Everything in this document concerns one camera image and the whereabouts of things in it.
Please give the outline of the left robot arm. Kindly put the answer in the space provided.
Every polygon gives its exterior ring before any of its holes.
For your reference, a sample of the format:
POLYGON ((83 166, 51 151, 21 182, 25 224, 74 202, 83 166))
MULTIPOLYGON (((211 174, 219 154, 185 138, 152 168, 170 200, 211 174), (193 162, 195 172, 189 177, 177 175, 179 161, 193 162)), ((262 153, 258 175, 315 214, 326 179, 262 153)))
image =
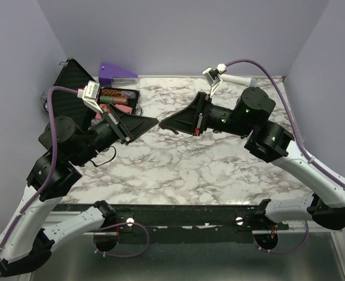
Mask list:
POLYGON ((45 226, 45 221, 80 179, 78 167, 115 142, 133 142, 157 123, 155 118, 111 108, 99 124, 82 131, 70 117, 50 113, 39 136, 46 153, 35 162, 22 199, 0 234, 0 277, 39 269, 60 245, 87 231, 109 231, 117 214, 106 201, 97 201, 78 216, 52 227, 45 226))

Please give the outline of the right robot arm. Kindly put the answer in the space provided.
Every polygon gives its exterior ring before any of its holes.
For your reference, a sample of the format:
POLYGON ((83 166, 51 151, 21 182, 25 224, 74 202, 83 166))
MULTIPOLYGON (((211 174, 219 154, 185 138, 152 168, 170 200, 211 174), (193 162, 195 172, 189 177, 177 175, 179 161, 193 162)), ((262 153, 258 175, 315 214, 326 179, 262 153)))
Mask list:
POLYGON ((245 149, 266 163, 288 172, 313 191, 292 200, 262 200, 255 225, 268 229, 283 221, 312 220, 321 227, 345 227, 345 178, 333 173, 310 153, 303 152, 292 133, 269 120, 276 103, 258 87, 246 88, 234 109, 212 103, 205 92, 159 126, 175 134, 200 136, 207 129, 247 138, 245 149))

